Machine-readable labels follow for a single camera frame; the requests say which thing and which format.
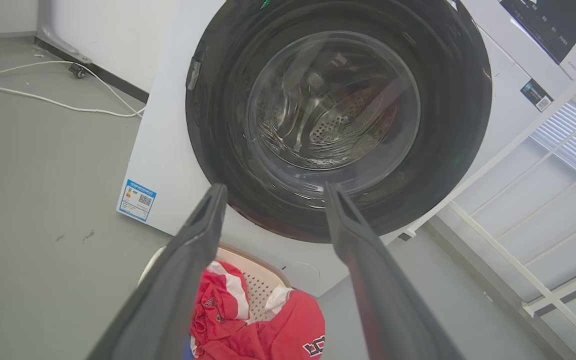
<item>concrete floor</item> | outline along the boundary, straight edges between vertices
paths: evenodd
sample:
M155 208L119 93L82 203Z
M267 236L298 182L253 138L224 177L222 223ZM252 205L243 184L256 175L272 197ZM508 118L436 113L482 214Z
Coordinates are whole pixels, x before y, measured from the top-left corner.
M0 39L0 70L56 60L31 45ZM0 86L128 114L103 84L75 79L66 64L0 75ZM0 360L85 359L169 241L115 211L138 127L138 118L0 92ZM545 358L423 228L388 250L467 359ZM326 319L322 358L367 358L350 279L318 303Z

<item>sticker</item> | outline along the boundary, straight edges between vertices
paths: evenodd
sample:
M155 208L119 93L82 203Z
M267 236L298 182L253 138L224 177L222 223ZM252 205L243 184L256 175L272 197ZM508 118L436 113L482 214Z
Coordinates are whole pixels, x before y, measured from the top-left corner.
M157 193L132 180L126 182L119 210L141 221L148 219Z
M521 92L541 113L553 103L553 98L534 79L530 79L528 84L521 88Z

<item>white cable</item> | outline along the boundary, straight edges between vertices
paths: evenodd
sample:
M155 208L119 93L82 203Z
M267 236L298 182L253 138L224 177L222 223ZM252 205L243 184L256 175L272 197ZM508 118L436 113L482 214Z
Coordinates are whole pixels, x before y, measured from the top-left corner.
M28 68L30 66L41 65L41 64L76 64L76 65L86 69L86 71L88 71L90 74L92 74L92 76L94 76L96 79L98 79L100 82L102 82L102 84L104 84L108 88L108 90L110 90L114 94L114 96L117 96L117 98L119 98L119 100L121 100L121 102L124 105L126 105L126 107L128 107L128 109L132 110L132 114L118 114L116 112L112 112L112 111L108 111L108 110L100 110L100 109L81 109L79 107L73 107L70 105L62 104L61 102L58 102L55 100L50 100L50 98L46 98L46 97L39 96L39 95L34 95L32 93L27 93L27 92L23 92L23 91L16 91L13 89L0 88L0 91L7 92L10 94L15 94L15 95L27 96L28 98L34 98L34 99L38 99L38 100L47 101L48 103L59 105L60 107L64 107L66 109L75 110L76 112L101 113L101 114L108 114L108 115L117 116L117 117L134 117L134 116L141 117L142 116L141 113L144 112L144 110L146 109L146 107L144 107L143 109L141 109L139 111L133 109L130 105L128 105L128 103L125 100L123 100L123 98L121 98L121 96L119 96L119 94L117 92L115 92L113 90L112 87L110 87L109 84L107 84L105 81L103 81L101 78L99 78L99 76L97 76L96 73L91 71L86 66L84 66L80 63L74 63L73 61L44 61L44 62L40 62L40 63L25 64L22 66L17 66L17 67L13 67L13 68L8 68L6 70L2 70L2 71L0 71L0 74L7 73L9 71L18 70L18 69Z

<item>laundry basket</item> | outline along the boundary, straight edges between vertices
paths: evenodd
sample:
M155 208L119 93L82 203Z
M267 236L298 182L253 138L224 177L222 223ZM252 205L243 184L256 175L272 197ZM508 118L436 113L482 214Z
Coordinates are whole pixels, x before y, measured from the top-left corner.
M165 247L158 249L150 258L137 284L142 282L164 249ZM248 298L250 300L250 320L248 322L270 320L264 311L266 301L277 285L283 285L287 288L290 287L290 283L288 283L286 277L270 264L224 243L219 244L215 260L231 264L235 268L240 269L244 274Z

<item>white wall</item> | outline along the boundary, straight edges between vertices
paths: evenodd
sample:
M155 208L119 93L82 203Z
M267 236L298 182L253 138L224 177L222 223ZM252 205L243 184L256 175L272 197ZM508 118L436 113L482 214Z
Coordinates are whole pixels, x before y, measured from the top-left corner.
M430 239L424 228L387 246L412 285L466 360L545 359L472 278ZM318 300L326 319L322 360L367 359L361 318L349 277Z
M176 4L173 0L54 0L53 25L57 36L95 64L150 92Z
M37 0L0 0L0 34L36 29Z

